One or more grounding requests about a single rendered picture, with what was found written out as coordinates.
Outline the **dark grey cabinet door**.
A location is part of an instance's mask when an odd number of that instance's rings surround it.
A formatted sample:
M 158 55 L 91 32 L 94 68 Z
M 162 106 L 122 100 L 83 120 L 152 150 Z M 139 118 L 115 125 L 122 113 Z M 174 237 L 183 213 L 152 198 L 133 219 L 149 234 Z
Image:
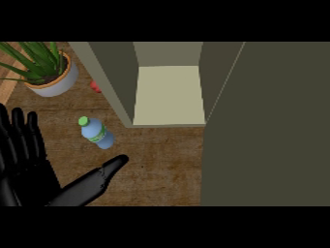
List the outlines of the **dark grey cabinet door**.
M 203 137 L 203 205 L 330 205 L 330 43 L 248 43 Z

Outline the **potted green plant grey pot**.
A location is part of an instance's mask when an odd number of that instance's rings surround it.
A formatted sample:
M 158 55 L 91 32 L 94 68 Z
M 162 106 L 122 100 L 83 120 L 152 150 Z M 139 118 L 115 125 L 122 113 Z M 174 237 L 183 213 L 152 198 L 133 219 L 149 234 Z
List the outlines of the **potted green plant grey pot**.
M 22 82 L 41 97 L 50 98 L 68 92 L 78 78 L 78 68 L 66 52 L 50 42 L 19 42 L 16 50 L 0 42 L 0 50 L 22 64 L 22 68 L 0 62 L 0 67 L 19 75 L 12 81 Z

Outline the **olive grey open cabinet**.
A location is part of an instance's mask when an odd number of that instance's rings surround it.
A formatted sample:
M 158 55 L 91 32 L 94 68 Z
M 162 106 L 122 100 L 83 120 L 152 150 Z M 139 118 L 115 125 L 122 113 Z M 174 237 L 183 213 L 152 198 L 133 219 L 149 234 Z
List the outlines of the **olive grey open cabinet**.
M 203 127 L 242 42 L 72 42 L 128 128 Z

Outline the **blue water bottle green cap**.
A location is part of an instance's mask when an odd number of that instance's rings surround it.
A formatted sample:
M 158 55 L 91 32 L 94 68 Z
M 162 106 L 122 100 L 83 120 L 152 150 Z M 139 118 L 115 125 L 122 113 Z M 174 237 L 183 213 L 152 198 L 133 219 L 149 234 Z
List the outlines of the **blue water bottle green cap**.
M 97 118 L 81 116 L 78 118 L 81 135 L 93 142 L 99 148 L 109 149 L 115 142 L 115 137 Z

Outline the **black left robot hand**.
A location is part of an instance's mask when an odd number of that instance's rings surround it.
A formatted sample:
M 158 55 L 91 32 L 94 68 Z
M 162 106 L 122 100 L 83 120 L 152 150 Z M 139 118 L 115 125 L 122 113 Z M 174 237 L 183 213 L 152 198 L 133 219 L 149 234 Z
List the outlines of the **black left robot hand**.
M 121 154 L 62 185 L 47 159 L 37 113 L 0 104 L 0 206 L 86 206 L 128 162 Z

